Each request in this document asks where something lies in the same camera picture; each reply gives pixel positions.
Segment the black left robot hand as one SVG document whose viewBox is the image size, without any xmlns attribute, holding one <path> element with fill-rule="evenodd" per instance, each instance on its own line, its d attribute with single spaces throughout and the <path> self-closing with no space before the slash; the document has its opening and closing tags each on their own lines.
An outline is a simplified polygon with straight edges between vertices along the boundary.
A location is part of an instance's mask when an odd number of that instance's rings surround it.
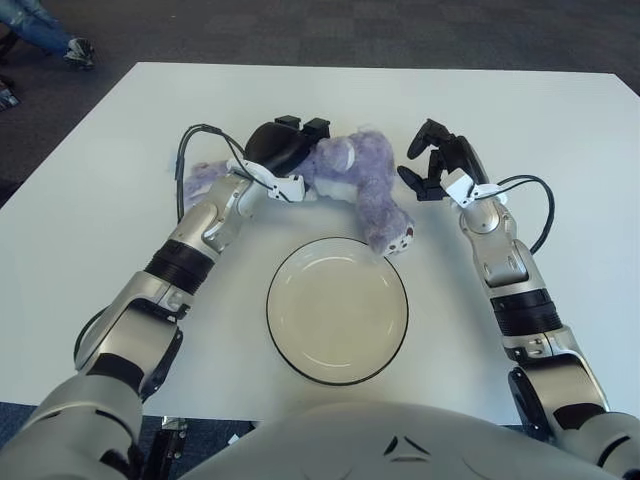
<svg viewBox="0 0 640 480">
<path fill-rule="evenodd" d="M 244 157 L 282 177 L 295 170 L 320 140 L 329 137 L 329 120 L 316 117 L 302 124 L 300 118 L 284 115 L 253 132 Z"/>
</svg>

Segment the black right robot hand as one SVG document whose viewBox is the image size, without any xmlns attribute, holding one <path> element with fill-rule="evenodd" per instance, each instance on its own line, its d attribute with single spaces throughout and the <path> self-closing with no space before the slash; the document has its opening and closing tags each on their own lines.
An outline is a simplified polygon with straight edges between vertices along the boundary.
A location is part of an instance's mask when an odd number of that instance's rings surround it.
<svg viewBox="0 0 640 480">
<path fill-rule="evenodd" d="M 433 149 L 430 151 L 425 178 L 408 167 L 396 168 L 401 180 L 415 192 L 419 202 L 439 201 L 446 196 L 440 185 L 444 172 L 450 174 L 460 168 L 476 184 L 489 182 L 485 169 L 468 140 L 462 135 L 451 133 L 444 125 L 432 119 L 427 119 L 418 130 L 408 148 L 407 157 L 413 160 L 428 147 Z"/>
</svg>

